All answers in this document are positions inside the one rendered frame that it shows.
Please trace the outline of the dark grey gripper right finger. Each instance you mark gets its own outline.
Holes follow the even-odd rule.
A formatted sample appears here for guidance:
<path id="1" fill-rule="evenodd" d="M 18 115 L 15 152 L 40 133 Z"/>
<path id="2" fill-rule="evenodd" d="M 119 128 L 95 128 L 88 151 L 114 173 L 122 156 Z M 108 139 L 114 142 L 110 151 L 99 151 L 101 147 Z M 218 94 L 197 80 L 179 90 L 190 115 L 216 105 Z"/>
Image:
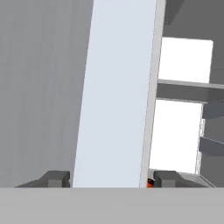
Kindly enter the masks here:
<path id="1" fill-rule="evenodd" d="M 153 178 L 155 187 L 214 188 L 214 184 L 198 174 L 156 170 Z"/>

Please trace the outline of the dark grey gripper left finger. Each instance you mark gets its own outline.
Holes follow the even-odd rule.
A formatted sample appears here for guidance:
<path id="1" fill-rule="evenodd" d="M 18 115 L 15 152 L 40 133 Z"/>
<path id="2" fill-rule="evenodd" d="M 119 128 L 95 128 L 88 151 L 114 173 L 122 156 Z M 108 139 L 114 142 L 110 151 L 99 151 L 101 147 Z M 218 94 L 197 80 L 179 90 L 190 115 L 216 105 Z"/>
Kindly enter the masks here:
<path id="1" fill-rule="evenodd" d="M 20 187 L 70 187 L 70 171 L 47 171 L 41 178 L 20 185 Z"/>

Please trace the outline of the grey fridge shelf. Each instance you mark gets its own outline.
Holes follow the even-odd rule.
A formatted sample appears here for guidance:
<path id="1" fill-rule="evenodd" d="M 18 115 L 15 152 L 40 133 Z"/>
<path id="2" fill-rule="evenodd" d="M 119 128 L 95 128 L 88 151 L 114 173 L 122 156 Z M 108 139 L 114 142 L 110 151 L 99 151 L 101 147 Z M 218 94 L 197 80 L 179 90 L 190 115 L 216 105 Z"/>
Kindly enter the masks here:
<path id="1" fill-rule="evenodd" d="M 180 80 L 159 80 L 157 98 L 183 102 L 224 101 L 224 85 Z"/>

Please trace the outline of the grey fridge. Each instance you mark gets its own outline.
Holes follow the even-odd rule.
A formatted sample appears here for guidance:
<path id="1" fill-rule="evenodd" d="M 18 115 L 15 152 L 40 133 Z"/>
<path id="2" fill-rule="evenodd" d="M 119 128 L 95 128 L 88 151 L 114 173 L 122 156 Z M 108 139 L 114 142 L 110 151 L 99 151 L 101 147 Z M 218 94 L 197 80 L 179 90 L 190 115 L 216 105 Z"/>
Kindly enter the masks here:
<path id="1" fill-rule="evenodd" d="M 146 186 L 157 98 L 202 102 L 207 120 L 224 116 L 224 0 L 156 0 L 140 186 Z M 206 83 L 158 78 L 162 37 L 212 39 L 211 78 Z"/>

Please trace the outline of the grey fridge door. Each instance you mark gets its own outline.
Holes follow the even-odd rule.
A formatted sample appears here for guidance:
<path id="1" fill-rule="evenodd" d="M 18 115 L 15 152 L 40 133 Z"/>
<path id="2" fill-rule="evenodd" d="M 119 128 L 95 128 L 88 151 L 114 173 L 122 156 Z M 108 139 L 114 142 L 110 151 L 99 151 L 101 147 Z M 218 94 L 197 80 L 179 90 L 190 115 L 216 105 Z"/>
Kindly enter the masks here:
<path id="1" fill-rule="evenodd" d="M 146 186 L 166 0 L 94 0 L 73 184 Z"/>

